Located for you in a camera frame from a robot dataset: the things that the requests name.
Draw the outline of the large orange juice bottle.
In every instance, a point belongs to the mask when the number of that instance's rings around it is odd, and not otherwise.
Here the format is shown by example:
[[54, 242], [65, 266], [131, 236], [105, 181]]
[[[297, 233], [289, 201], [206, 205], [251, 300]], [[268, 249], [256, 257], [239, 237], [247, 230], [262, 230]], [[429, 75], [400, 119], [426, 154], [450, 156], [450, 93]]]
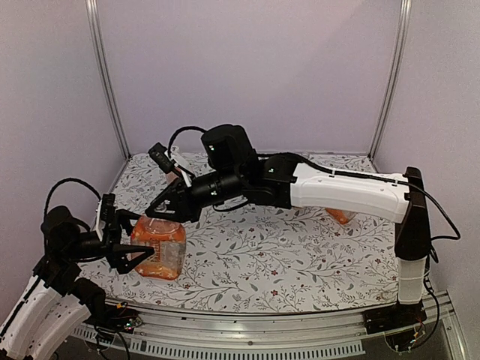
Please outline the large orange juice bottle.
[[355, 216], [353, 211], [338, 210], [333, 208], [326, 208], [325, 211], [340, 225], [348, 224]]

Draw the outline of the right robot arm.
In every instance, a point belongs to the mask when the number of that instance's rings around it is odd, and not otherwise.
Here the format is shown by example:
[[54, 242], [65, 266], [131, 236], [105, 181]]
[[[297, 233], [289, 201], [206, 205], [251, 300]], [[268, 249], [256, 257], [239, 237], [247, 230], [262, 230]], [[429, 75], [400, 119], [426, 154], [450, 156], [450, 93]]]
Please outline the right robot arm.
[[397, 301], [388, 321], [405, 326], [416, 316], [431, 230], [422, 174], [372, 174], [320, 166], [299, 154], [259, 154], [240, 125], [221, 124], [200, 137], [212, 171], [195, 176], [176, 160], [170, 146], [153, 145], [150, 158], [177, 178], [146, 209], [150, 218], [197, 222], [201, 211], [244, 197], [248, 204], [279, 209], [320, 207], [372, 215], [395, 224]]

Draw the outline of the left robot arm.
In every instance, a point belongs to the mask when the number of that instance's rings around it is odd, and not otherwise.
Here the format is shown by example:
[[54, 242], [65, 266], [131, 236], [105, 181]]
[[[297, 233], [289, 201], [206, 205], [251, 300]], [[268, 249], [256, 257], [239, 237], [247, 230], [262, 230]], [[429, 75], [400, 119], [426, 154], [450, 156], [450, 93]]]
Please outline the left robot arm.
[[103, 195], [93, 227], [64, 205], [46, 212], [40, 226], [44, 255], [1, 325], [2, 359], [49, 359], [83, 322], [108, 335], [131, 333], [141, 325], [137, 310], [124, 302], [107, 304], [105, 290], [80, 275], [81, 264], [102, 259], [120, 275], [127, 274], [154, 253], [149, 246], [121, 243], [140, 216], [114, 202], [114, 194]]

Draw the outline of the floral patterned table mat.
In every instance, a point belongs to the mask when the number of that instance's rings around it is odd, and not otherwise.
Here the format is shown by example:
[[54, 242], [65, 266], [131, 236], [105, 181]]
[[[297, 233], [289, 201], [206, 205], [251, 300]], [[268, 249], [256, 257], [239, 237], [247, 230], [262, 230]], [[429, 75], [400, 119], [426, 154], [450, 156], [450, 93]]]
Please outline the floral patterned table mat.
[[[309, 154], [323, 167], [371, 172], [360, 156]], [[392, 304], [398, 295], [395, 223], [356, 213], [340, 225], [326, 208], [245, 205], [242, 199], [186, 223], [175, 280], [119, 274], [102, 259], [81, 275], [111, 299], [201, 311], [285, 313]]]

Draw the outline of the front aluminium rail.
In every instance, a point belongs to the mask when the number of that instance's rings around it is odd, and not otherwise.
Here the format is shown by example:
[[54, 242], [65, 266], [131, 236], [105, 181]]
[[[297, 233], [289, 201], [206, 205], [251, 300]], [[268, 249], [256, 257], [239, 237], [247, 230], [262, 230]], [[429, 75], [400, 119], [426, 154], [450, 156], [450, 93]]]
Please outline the front aluminium rail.
[[448, 293], [425, 298], [425, 321], [371, 331], [363, 310], [219, 313], [133, 304], [142, 324], [112, 334], [80, 323], [51, 359], [467, 359]]

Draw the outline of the left aluminium frame post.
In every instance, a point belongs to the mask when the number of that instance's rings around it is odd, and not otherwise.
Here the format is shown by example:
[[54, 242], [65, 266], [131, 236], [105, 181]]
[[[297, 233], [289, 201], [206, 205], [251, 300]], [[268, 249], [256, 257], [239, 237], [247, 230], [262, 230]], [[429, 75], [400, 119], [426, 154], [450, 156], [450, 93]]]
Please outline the left aluminium frame post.
[[101, 20], [98, 11], [98, 1], [86, 0], [85, 6], [88, 17], [88, 24], [91, 32], [92, 46], [97, 62], [98, 73], [100, 76], [100, 84], [103, 89], [106, 106], [109, 112], [110, 120], [112, 122], [114, 134], [121, 151], [121, 155], [127, 161], [131, 158], [131, 150], [129, 148], [125, 129], [122, 124], [118, 104], [116, 101], [116, 95], [113, 89], [109, 67], [107, 64], [104, 39], [101, 31]]

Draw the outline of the aluminium frame post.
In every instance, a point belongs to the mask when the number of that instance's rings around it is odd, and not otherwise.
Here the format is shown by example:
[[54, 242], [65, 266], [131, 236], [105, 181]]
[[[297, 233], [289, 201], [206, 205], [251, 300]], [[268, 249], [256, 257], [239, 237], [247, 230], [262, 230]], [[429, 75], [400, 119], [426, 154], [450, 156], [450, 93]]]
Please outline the aluminium frame post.
[[393, 100], [395, 97], [395, 90], [398, 84], [398, 78], [401, 72], [401, 64], [404, 57], [404, 50], [408, 37], [408, 29], [410, 25], [410, 17], [412, 10], [411, 0], [400, 1], [400, 12], [398, 17], [397, 31], [394, 39], [394, 47], [391, 58], [391, 64], [388, 72], [388, 78], [386, 83], [385, 92], [382, 99], [382, 104], [379, 110], [379, 116], [377, 119], [375, 131], [373, 133], [373, 139], [370, 144], [368, 157], [374, 162], [378, 151], [380, 149], [383, 135], [385, 133], [387, 121], [389, 119], [389, 113], [392, 108]]
[[88, 24], [91, 32], [92, 46], [97, 62], [98, 73], [100, 76], [100, 84], [103, 89], [106, 106], [109, 112], [110, 120], [112, 122], [114, 134], [121, 151], [121, 155], [127, 161], [131, 158], [131, 150], [129, 148], [125, 129], [122, 124], [118, 104], [116, 101], [116, 95], [113, 89], [109, 67], [107, 64], [104, 39], [101, 31], [101, 20], [98, 11], [98, 1], [86, 0], [85, 6], [88, 17]]

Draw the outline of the right aluminium frame post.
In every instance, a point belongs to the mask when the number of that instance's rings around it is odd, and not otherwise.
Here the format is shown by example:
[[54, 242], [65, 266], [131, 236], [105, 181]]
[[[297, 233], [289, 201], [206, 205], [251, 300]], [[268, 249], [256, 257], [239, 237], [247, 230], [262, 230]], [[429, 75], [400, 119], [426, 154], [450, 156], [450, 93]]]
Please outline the right aluminium frame post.
[[380, 149], [383, 135], [385, 133], [387, 121], [389, 119], [389, 113], [392, 108], [393, 100], [395, 97], [395, 90], [398, 84], [398, 78], [401, 72], [401, 64], [404, 57], [404, 50], [408, 37], [408, 29], [410, 25], [410, 17], [412, 10], [411, 0], [400, 1], [400, 12], [398, 17], [397, 31], [394, 39], [394, 47], [391, 58], [391, 64], [388, 72], [388, 78], [386, 83], [385, 92], [382, 99], [382, 104], [379, 110], [379, 116], [377, 119], [375, 131], [373, 133], [373, 139], [370, 144], [368, 157], [374, 162], [378, 151]]

